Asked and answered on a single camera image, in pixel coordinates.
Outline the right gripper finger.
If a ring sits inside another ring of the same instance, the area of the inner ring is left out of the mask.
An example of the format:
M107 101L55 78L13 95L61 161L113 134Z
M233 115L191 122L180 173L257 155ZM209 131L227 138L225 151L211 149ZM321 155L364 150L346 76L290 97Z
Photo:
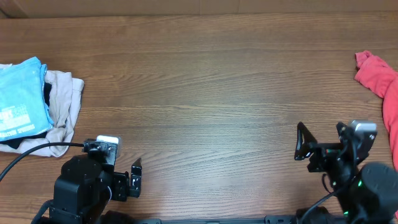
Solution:
M294 154L296 161L309 158L314 152L318 142L307 127L299 122L297 125L297 143Z
M350 129L347 125L342 122L338 122L336 125L339 140L348 140L350 138Z

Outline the light blue t-shirt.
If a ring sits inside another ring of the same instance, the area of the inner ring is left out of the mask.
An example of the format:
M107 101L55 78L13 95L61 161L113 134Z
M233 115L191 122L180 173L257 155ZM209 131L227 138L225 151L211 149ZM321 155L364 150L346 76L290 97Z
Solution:
M46 71L37 57L1 69L1 141L53 128L44 98Z

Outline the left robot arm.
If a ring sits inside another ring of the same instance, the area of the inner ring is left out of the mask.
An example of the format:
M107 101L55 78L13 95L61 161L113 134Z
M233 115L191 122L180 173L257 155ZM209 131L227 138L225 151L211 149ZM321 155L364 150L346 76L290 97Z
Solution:
M32 223L136 223L124 213L103 213L111 200L125 202L141 194L142 159L124 173L114 170L115 162L113 156L94 153L64 163L55 181L53 199L41 206Z

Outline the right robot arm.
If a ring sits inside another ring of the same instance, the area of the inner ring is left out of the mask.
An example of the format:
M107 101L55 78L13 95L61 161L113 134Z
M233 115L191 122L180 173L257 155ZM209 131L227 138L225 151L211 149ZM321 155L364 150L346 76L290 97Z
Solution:
M299 122L296 161L309 160L309 172L323 175L328 195L299 209L294 223L392 223L397 211L397 171L380 163L361 163L377 136L370 121L336 125L338 142L320 143Z

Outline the red garment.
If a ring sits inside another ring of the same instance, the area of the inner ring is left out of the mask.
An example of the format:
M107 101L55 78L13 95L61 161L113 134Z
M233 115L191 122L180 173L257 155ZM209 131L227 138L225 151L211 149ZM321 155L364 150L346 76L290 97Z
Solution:
M355 54L354 79L383 99L382 117L389 133L394 168L397 168L397 71L377 55L365 50Z

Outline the beige folded garment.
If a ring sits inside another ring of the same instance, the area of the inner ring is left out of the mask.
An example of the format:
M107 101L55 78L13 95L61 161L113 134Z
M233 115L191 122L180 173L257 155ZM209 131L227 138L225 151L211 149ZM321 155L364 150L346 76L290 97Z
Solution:
M23 139L17 148L1 144L2 152L22 154L27 150L50 142L71 142L74 127L81 108L81 94L84 81L73 78L70 72L48 70L45 83L52 86L49 92L49 115L54 122L53 128L44 137Z

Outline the black folded garment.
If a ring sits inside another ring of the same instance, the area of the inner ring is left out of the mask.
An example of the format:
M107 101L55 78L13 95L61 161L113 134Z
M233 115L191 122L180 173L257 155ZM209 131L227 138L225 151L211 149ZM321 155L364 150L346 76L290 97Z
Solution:
M52 85L49 83L44 83L44 101L47 106L50 106L50 91L52 89ZM45 138L47 135L47 132L34 135L34 136L27 136L23 138L15 138L7 141L1 141L1 144L5 144L13 149L17 149L21 142L26 140L26 139L39 139L39 138Z

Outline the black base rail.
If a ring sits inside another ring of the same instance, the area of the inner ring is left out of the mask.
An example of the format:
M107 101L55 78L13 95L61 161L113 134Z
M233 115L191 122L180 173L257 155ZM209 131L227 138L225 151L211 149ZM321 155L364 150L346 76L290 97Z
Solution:
M161 220L159 218L133 218L132 216L109 211L96 223L100 224L296 224L295 215L266 215L263 218L221 218L191 220Z

